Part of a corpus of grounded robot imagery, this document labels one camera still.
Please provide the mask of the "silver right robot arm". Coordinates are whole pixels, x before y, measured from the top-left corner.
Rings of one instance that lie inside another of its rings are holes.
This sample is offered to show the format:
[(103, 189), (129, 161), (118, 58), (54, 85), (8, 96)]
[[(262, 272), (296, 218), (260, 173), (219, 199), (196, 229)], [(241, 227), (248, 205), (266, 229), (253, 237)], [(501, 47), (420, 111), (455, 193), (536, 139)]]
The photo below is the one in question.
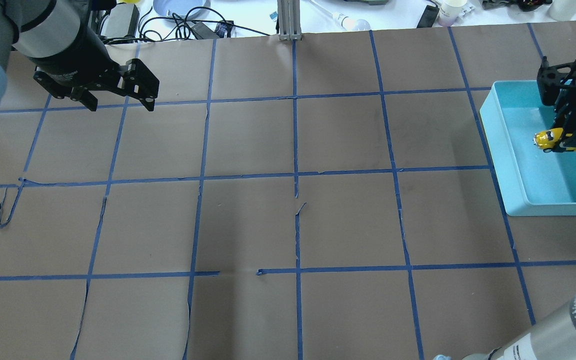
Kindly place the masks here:
[[(480, 108), (506, 214), (576, 216), (576, 59), (541, 60), (535, 80), (499, 80)], [(576, 360), (576, 294), (542, 321), (469, 360)]]

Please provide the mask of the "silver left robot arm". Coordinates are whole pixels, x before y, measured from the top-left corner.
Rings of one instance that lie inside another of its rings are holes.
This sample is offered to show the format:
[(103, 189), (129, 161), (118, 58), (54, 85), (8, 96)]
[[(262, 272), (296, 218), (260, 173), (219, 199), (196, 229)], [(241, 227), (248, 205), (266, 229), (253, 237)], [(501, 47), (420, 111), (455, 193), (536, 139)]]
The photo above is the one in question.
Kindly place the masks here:
[(38, 70), (33, 79), (53, 98), (98, 109), (94, 91), (138, 100), (152, 112), (160, 82), (140, 59), (118, 64), (70, 0), (0, 0), (0, 105), (7, 89), (10, 53)]

